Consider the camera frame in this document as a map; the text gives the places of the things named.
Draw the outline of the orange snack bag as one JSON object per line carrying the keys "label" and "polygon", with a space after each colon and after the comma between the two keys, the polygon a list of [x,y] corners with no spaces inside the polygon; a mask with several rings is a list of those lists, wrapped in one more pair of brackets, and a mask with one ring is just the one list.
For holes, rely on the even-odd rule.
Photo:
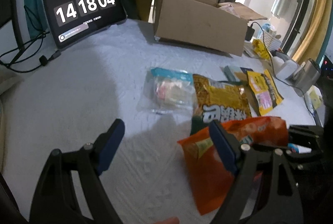
{"label": "orange snack bag", "polygon": [[[249,145],[287,146],[286,121],[275,116],[223,122],[222,127],[239,142]],[[191,191],[200,215],[211,213],[224,202],[234,181],[211,140],[208,127],[177,142],[183,149]]]}

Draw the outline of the yellow black snack pouch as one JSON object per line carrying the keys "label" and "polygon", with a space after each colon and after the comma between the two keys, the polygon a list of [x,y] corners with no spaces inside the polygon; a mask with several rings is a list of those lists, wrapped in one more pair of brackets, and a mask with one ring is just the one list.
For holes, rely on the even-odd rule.
{"label": "yellow black snack pouch", "polygon": [[283,101],[268,70],[263,73],[247,71],[247,82],[255,98],[260,116],[265,116]]}

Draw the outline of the yellow noodle snack bag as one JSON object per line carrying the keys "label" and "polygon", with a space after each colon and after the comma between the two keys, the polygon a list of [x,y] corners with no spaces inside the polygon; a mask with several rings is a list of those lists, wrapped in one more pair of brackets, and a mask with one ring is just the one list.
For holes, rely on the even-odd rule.
{"label": "yellow noodle snack bag", "polygon": [[252,117],[243,85],[216,81],[199,74],[193,75],[193,81],[198,105],[191,120],[191,135],[214,120],[228,122]]}

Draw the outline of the dark blue snack box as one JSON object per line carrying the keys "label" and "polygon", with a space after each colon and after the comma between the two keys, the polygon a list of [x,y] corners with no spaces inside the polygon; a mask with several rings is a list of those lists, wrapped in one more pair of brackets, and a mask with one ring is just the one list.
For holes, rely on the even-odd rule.
{"label": "dark blue snack box", "polygon": [[223,69],[225,76],[231,82],[247,82],[248,71],[253,71],[253,69],[239,66],[226,66]]}

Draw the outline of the clear blue-top snack pack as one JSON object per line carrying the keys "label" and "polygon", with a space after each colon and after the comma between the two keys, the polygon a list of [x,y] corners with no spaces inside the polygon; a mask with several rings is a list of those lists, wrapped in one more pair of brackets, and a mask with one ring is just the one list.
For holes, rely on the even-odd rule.
{"label": "clear blue-top snack pack", "polygon": [[161,67],[148,69],[138,110],[163,115],[192,113],[197,106],[192,73]]}

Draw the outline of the silver metal cup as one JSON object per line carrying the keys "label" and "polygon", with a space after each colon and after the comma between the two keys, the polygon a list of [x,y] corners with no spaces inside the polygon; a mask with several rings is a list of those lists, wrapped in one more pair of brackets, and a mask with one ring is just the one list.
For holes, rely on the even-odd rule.
{"label": "silver metal cup", "polygon": [[303,67],[301,67],[295,82],[295,91],[302,97],[312,85],[316,83],[321,75],[319,64],[312,58],[309,58]]}

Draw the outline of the white perforated basket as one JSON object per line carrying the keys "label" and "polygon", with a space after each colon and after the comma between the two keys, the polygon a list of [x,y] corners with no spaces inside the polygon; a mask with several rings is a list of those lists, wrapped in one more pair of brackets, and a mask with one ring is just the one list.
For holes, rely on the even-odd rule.
{"label": "white perforated basket", "polygon": [[267,47],[268,51],[275,51],[280,49],[283,46],[282,41],[276,39],[267,31],[261,31],[259,35],[259,39],[263,41],[265,46]]}

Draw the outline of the yellow plastic bag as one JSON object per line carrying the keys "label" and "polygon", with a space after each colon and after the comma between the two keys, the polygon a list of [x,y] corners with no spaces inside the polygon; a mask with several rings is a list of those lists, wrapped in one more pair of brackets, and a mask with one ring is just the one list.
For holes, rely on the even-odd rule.
{"label": "yellow plastic bag", "polygon": [[270,61],[271,54],[268,51],[266,45],[260,39],[254,39],[252,41],[253,51],[261,58],[266,61]]}

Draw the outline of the black power adapter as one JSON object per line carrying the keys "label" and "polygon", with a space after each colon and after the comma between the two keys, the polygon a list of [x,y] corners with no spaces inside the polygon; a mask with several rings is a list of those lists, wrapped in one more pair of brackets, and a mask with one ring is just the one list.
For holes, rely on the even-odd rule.
{"label": "black power adapter", "polygon": [[254,32],[255,32],[255,29],[252,26],[248,26],[247,31],[246,31],[245,40],[246,41],[251,41],[251,39],[254,35]]}

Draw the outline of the tablet showing clock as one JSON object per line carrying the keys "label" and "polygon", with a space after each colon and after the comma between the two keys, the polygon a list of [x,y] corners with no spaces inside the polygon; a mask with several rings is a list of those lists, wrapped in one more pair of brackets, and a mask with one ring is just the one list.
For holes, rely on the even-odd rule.
{"label": "tablet showing clock", "polygon": [[42,0],[42,3],[50,34],[60,50],[127,18],[122,0]]}

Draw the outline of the brown cardboard box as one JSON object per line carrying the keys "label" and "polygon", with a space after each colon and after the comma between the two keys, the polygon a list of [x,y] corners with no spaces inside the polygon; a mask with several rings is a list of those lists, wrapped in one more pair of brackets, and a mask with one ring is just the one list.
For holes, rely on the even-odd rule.
{"label": "brown cardboard box", "polygon": [[[143,16],[144,0],[137,0]],[[155,0],[154,36],[162,41],[180,42],[240,56],[248,23],[265,16],[239,2],[217,0]]]}

